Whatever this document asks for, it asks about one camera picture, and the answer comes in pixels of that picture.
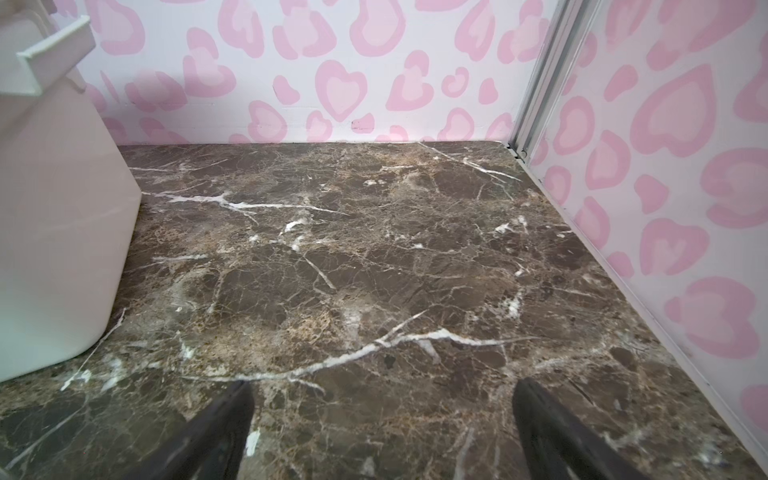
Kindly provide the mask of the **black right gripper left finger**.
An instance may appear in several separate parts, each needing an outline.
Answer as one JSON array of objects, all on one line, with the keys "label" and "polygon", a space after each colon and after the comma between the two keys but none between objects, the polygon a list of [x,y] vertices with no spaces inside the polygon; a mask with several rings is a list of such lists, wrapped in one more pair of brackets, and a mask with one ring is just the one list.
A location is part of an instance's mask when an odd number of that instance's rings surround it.
[{"label": "black right gripper left finger", "polygon": [[255,410],[251,385],[235,381],[126,479],[235,479]]}]

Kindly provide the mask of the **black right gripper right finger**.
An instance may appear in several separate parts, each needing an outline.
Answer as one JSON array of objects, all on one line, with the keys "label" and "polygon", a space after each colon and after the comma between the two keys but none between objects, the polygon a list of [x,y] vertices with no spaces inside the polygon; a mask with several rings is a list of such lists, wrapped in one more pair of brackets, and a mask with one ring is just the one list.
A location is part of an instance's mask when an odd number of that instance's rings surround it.
[{"label": "black right gripper right finger", "polygon": [[535,380],[517,382],[512,410],[532,479],[646,477]]}]

